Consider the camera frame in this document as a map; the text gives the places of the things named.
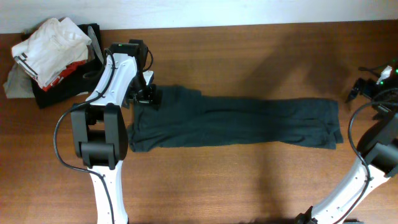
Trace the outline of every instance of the folded black cloth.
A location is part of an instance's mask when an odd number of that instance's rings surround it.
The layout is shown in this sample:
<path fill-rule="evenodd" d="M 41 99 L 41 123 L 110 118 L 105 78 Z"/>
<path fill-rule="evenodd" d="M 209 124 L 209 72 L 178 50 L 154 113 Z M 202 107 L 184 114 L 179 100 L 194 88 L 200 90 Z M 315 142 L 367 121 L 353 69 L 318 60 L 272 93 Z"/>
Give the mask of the folded black cloth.
<path fill-rule="evenodd" d="M 324 99 L 254 100 L 202 96 L 181 86 L 160 86 L 158 110 L 134 105 L 130 147 L 225 146 L 280 141 L 335 149 L 343 137 L 338 104 Z"/>
<path fill-rule="evenodd" d="M 102 49 L 100 26 L 98 24 L 83 24 L 78 27 L 85 33 L 88 33 L 88 27 L 91 26 L 94 30 L 95 36 L 98 39 L 99 47 Z M 64 78 L 62 82 L 50 88 L 47 91 L 42 90 L 37 82 L 31 79 L 33 94 L 35 95 L 36 103 L 40 109 L 54 105 L 63 100 L 69 99 L 83 92 L 92 92 L 97 86 L 101 76 L 91 79 L 83 78 L 83 75 L 89 72 L 101 70 L 102 63 L 95 54 L 95 59 L 80 65 L 69 76 Z"/>

